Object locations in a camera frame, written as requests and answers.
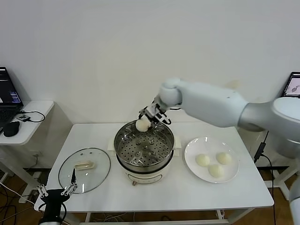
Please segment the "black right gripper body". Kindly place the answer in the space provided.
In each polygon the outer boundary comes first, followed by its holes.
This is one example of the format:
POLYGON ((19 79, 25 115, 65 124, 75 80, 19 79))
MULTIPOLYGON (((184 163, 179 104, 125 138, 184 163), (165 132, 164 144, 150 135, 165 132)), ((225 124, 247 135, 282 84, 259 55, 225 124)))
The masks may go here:
POLYGON ((147 106, 144 110, 144 114, 151 122, 167 122, 166 115, 161 112, 156 103, 147 106))

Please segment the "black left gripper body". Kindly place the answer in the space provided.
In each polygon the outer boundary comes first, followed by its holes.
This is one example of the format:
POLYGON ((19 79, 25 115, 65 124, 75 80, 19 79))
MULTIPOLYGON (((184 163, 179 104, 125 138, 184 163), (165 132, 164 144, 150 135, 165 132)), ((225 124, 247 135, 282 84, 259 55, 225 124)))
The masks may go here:
POLYGON ((65 193, 64 189, 50 189, 47 191, 48 196, 43 197, 45 203, 44 218, 60 218, 61 207, 64 213, 67 213, 66 202, 70 196, 65 193))

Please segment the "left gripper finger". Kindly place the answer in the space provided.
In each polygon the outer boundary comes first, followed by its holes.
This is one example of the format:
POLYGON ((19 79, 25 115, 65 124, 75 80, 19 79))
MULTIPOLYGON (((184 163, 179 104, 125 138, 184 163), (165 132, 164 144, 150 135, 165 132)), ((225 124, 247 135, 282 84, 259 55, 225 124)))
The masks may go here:
POLYGON ((67 186, 64 189, 64 191, 61 192, 61 195, 72 195, 76 189, 77 189, 77 183, 76 183, 76 175, 75 175, 75 168, 74 168, 72 171, 70 185, 67 186))
POLYGON ((44 198, 48 196, 48 192, 44 184, 40 184, 37 186, 37 190, 39 192, 40 198, 44 198))

